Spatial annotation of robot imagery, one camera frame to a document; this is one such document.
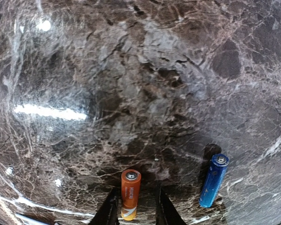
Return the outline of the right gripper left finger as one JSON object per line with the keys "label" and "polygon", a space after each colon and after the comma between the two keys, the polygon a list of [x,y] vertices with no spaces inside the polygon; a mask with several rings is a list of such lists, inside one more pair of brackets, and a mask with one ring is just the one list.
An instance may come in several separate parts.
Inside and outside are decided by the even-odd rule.
{"label": "right gripper left finger", "polygon": [[89,225],[119,225],[117,188],[110,191]]}

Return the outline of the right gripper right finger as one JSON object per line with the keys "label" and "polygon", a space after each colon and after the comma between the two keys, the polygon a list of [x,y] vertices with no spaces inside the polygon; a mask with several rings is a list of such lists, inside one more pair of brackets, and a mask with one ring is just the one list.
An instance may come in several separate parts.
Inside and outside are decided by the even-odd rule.
{"label": "right gripper right finger", "polygon": [[156,225],[186,225],[160,185],[156,189],[155,203]]}

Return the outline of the orange AAA battery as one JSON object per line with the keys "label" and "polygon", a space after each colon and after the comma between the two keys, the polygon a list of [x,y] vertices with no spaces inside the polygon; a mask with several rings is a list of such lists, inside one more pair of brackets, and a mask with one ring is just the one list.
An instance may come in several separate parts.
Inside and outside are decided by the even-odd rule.
{"label": "orange AAA battery", "polygon": [[141,174],[137,170],[128,169],[121,174],[121,216],[126,221],[136,218]]}

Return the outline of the blue AAA battery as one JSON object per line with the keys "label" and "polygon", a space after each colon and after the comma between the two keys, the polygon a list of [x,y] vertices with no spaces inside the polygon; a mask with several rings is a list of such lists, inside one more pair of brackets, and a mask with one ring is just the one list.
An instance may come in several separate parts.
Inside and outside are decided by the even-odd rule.
{"label": "blue AAA battery", "polygon": [[209,164],[207,176],[200,195],[199,204],[210,208],[216,199],[229,164],[229,158],[223,154],[215,154]]}

